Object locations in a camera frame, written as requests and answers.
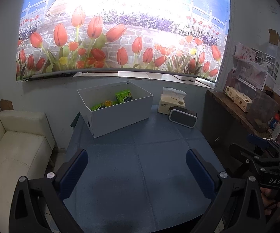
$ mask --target white leather couch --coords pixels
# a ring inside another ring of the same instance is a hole
[[[10,206],[20,176],[42,178],[55,145],[44,113],[0,112],[0,232],[8,233]]]

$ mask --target blue tablecloth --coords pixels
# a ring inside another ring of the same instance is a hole
[[[84,232],[153,232],[202,215],[206,199],[185,162],[196,148],[223,167],[197,129],[169,121],[152,107],[149,119],[94,138],[80,116],[67,160],[83,148],[88,165],[66,207]]]

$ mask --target plastic bottle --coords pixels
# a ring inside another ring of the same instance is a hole
[[[280,137],[280,121],[277,123],[277,126],[271,134],[273,140],[276,140],[278,137]]]

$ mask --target wall poster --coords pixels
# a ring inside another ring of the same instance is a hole
[[[24,0],[16,79],[134,68],[216,81],[229,18],[230,0]]]

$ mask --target green box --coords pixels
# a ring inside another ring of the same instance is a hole
[[[121,92],[116,93],[116,99],[119,103],[125,103],[133,100],[131,92],[129,89],[123,90]]]

